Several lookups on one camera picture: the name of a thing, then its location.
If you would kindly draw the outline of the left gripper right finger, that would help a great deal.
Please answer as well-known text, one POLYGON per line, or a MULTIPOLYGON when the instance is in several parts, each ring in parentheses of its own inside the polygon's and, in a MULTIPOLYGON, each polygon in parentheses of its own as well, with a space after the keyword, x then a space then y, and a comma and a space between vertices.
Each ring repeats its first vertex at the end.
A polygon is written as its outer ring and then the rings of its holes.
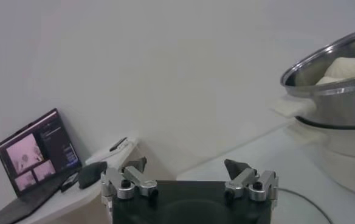
POLYGON ((230 181, 225 182, 224 198, 234 201, 248 193, 252 201, 275 201, 278 199, 278 176, 274 171, 265 170, 259 174, 247 163, 225 159, 224 165, 230 181))

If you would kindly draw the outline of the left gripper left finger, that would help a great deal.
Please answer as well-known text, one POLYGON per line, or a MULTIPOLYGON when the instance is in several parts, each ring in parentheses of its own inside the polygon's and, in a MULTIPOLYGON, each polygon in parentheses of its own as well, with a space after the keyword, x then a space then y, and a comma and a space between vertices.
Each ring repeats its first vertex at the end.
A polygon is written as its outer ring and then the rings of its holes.
POLYGON ((129 161, 121 169, 107 166, 100 177, 102 197, 130 200, 134 198, 136 189, 140 196, 149 200, 158 197, 157 181, 143 174, 146 163, 146 158, 142 157, 135 161, 129 161))

